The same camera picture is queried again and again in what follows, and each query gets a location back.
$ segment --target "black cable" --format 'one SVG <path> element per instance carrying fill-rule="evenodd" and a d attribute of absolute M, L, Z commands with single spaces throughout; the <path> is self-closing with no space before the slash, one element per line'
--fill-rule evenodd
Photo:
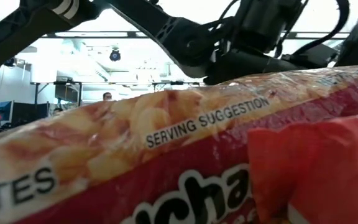
<path fill-rule="evenodd" d="M 218 21 L 221 22 L 224 19 L 224 16 L 227 14 L 227 12 L 229 12 L 230 8 L 239 0 L 232 0 L 227 6 L 226 8 L 223 10 L 221 16 L 219 17 Z M 216 30 L 218 28 L 218 25 L 220 25 L 220 23 L 216 24 L 213 28 L 212 31 Z"/>
<path fill-rule="evenodd" d="M 339 33 L 342 30 L 342 28 L 346 25 L 346 22 L 349 18 L 350 4 L 349 4 L 349 0 L 336 0 L 336 2 L 338 3 L 338 8 L 339 8 L 339 20 L 335 28 L 328 35 L 318 40 L 314 40 L 308 44 L 305 44 L 304 46 L 296 50 L 295 53 L 293 53 L 293 55 L 302 54 L 307 50 L 316 47 L 319 44 L 324 43 L 325 41 L 333 38 L 337 33 Z"/>
<path fill-rule="evenodd" d="M 274 53 L 274 58 L 278 58 L 283 53 L 283 43 L 284 40 L 287 39 L 288 35 L 290 34 L 291 30 L 293 29 L 293 26 L 298 21 L 299 17 L 302 15 L 303 10 L 308 5 L 309 0 L 305 0 L 305 2 L 302 4 L 300 10 L 298 11 L 298 15 L 294 18 L 294 20 L 289 24 L 287 31 L 285 32 L 284 36 L 278 41 L 276 46 L 276 51 Z"/>

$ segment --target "red label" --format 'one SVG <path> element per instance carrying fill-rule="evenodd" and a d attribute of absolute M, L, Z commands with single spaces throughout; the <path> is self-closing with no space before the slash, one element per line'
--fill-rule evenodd
<path fill-rule="evenodd" d="M 247 219 L 246 146 L 226 135 L 166 153 L 18 223 L 212 223 Z"/>

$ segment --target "brand logo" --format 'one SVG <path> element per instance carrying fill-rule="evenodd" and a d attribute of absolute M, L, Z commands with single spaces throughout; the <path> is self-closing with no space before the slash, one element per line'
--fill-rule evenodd
<path fill-rule="evenodd" d="M 188 170 L 180 176 L 178 188 L 161 196 L 153 205 L 141 203 L 121 224 L 210 224 L 223 221 L 251 197 L 248 165 L 237 165 L 221 177 L 207 179 L 196 170 Z"/>

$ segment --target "snack bag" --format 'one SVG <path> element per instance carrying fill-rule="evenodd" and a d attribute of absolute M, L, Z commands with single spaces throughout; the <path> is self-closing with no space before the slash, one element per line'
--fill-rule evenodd
<path fill-rule="evenodd" d="M 249 223 L 247 131 L 354 111 L 358 67 L 65 111 L 0 134 L 0 223 Z"/>
<path fill-rule="evenodd" d="M 358 223 L 358 117 L 249 133 L 257 212 L 292 224 Z"/>

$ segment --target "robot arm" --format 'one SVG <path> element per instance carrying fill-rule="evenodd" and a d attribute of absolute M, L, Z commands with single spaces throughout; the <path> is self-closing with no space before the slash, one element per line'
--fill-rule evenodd
<path fill-rule="evenodd" d="M 208 85 L 254 73 L 326 66 L 327 61 L 319 59 L 333 51 L 320 47 L 320 57 L 316 51 L 310 51 L 313 57 L 307 54 L 320 43 L 284 60 L 264 54 L 282 44 L 285 36 L 280 37 L 281 33 L 289 33 L 307 0 L 303 4 L 301 0 L 240 1 L 234 17 L 221 16 L 201 25 L 169 16 L 146 0 L 21 0 L 19 8 L 0 22 L 0 66 L 41 36 L 96 19 L 105 8 L 113 8 L 158 43 L 187 76 L 205 77 Z M 337 1 L 345 12 L 342 22 L 346 22 L 349 2 Z"/>

